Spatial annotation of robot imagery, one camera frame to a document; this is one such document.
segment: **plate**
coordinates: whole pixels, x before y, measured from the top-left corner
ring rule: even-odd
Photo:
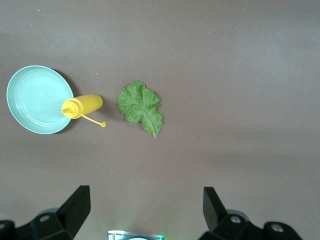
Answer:
[[[68,125],[71,118],[61,113],[61,106],[73,96],[69,84],[59,73],[40,65],[18,70],[6,90],[13,117],[37,134],[54,134]]]

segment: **green lettuce leaf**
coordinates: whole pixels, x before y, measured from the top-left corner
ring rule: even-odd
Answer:
[[[117,97],[116,107],[130,123],[142,123],[144,130],[156,138],[162,128],[162,116],[157,111],[160,99],[154,91],[136,80],[125,86]]]

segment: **screw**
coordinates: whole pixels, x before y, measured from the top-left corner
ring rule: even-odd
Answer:
[[[40,217],[39,221],[43,223],[43,222],[47,221],[49,218],[50,218],[49,215],[44,215],[44,216]]]
[[[272,224],[271,228],[278,233],[284,232],[284,229],[282,228],[282,226],[280,226],[279,224],[276,224],[276,223]]]
[[[230,220],[234,223],[234,224],[239,224],[241,223],[241,219],[238,216],[232,216],[230,217]]]

